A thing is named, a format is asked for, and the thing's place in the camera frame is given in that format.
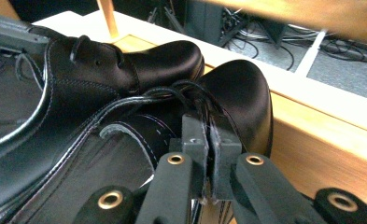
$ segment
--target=black plastic part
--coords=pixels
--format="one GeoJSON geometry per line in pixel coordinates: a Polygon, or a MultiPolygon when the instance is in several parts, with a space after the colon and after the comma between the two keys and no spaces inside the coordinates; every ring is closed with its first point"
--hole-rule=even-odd
{"type": "Polygon", "coordinates": [[[268,158],[242,154],[235,174],[261,223],[325,223],[268,158]]]}
{"type": "Polygon", "coordinates": [[[232,30],[223,32],[223,6],[205,1],[188,1],[185,31],[187,35],[216,46],[224,46],[247,25],[243,18],[232,30]]]}
{"type": "Polygon", "coordinates": [[[175,30],[177,32],[185,35],[186,32],[184,31],[184,28],[180,25],[180,23],[177,21],[174,13],[172,13],[172,11],[170,9],[168,9],[167,7],[164,7],[163,9],[165,9],[165,16],[171,22],[171,24],[175,28],[175,30]]]}
{"type": "Polygon", "coordinates": [[[233,214],[237,223],[260,223],[247,194],[236,178],[235,167],[232,168],[231,184],[233,189],[233,214]]]}
{"type": "Polygon", "coordinates": [[[190,223],[191,177],[190,156],[163,155],[135,223],[190,223]]]}
{"type": "Polygon", "coordinates": [[[30,34],[31,25],[0,16],[0,55],[8,53],[42,54],[49,39],[42,35],[30,34]]]}
{"type": "MultiPolygon", "coordinates": [[[[116,197],[111,197],[111,203],[117,200],[116,197]]],[[[98,224],[128,224],[133,222],[133,206],[134,199],[132,193],[124,188],[117,186],[108,186],[97,190],[90,197],[90,199],[81,207],[76,215],[74,223],[98,223],[98,224]],[[98,201],[103,195],[109,192],[120,192],[122,195],[122,202],[112,208],[104,209],[98,205],[98,201]]]]}
{"type": "Polygon", "coordinates": [[[187,113],[182,118],[182,151],[193,161],[192,197],[203,197],[206,186],[206,162],[209,148],[206,145],[204,127],[195,112],[187,113]]]}
{"type": "Polygon", "coordinates": [[[232,200],[231,170],[242,153],[242,144],[225,116],[212,114],[210,120],[210,143],[215,156],[212,197],[215,200],[232,200]]]}
{"type": "Polygon", "coordinates": [[[367,224],[367,204],[342,189],[322,189],[317,192],[314,207],[328,223],[367,224]]]}

